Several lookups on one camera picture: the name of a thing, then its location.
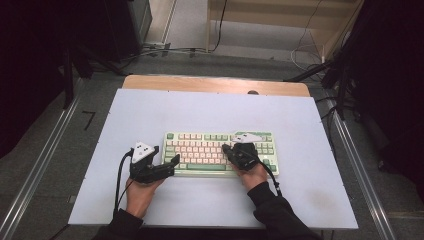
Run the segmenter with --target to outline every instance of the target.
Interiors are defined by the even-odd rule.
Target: gray floor
[[[164,57],[143,56],[127,67],[126,71],[134,74],[225,76],[262,80],[281,80],[299,74],[299,70],[290,62],[203,54],[190,57],[182,53],[170,53]],[[68,198],[78,194],[113,96],[123,80],[123,77],[105,72],[96,73],[91,80],[85,82],[79,104],[13,239],[48,239],[67,223],[73,207],[72,203],[68,203]],[[309,79],[306,84],[314,98],[324,97],[318,82]],[[63,95],[60,95],[34,123],[19,145],[1,159],[0,214],[2,216],[7,212],[41,152],[55,121],[62,112],[62,104]],[[321,115],[328,111],[325,102],[318,103],[317,107]],[[83,111],[96,112],[87,130],[84,128],[87,126],[90,115],[84,114]],[[414,215],[423,211],[424,206],[418,199],[413,184],[400,175],[377,170],[379,157],[366,131],[360,123],[353,120],[349,111],[346,112],[346,116],[352,137],[390,217],[389,221],[397,239],[424,239],[422,231],[424,218]],[[335,232],[334,239],[379,239],[367,202],[334,126],[331,134],[336,146],[338,166],[359,224],[358,230]],[[71,226],[58,239],[89,239],[97,229],[98,226]],[[325,234],[329,239],[330,232],[326,231]]]

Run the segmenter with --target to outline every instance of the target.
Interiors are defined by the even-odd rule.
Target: person's right hand
[[[237,175],[241,178],[241,181],[243,182],[243,185],[246,187],[247,191],[250,191],[258,184],[267,181],[267,172],[261,164],[256,164],[256,166],[254,166],[249,171],[239,170],[234,165],[232,165],[232,167],[234,171],[237,172]]]

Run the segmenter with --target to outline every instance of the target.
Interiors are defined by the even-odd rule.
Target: person's left hand
[[[126,186],[131,185],[127,189],[126,211],[135,217],[143,218],[152,202],[156,188],[164,181],[165,179],[162,179],[149,184],[141,184],[128,178]]]

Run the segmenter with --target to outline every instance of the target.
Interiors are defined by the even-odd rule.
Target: desk
[[[202,83],[215,86],[205,88],[212,93],[179,91],[185,84],[193,87]],[[136,86],[155,90],[128,89]],[[259,86],[268,88],[259,90]],[[315,103],[305,96],[309,94],[304,84],[130,76],[124,88],[127,89],[117,91],[69,224],[109,223],[119,162],[136,140],[162,148],[164,133],[169,130],[258,129],[274,133],[280,168],[277,180],[283,195],[307,226],[358,227]],[[263,95],[237,94],[252,88],[263,90]],[[219,92],[231,89],[236,94]],[[265,95],[266,91],[276,90],[297,92],[298,96]],[[158,162],[159,156],[154,160],[155,164]],[[123,169],[125,179],[129,175],[128,164]],[[253,217],[253,210],[254,205],[238,178],[171,177],[157,189],[144,220],[147,225],[161,227],[263,227]]]
[[[221,20],[224,2],[225,0],[208,0],[207,51],[210,41],[210,21]],[[319,0],[228,0],[224,21],[308,27],[315,44],[325,46],[324,53],[321,47],[317,47],[320,55],[329,59],[355,23],[364,0],[327,0],[320,2],[319,6],[318,2]]]

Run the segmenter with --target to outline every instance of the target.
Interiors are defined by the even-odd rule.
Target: spacebar
[[[225,171],[225,165],[221,164],[187,164],[188,170]]]

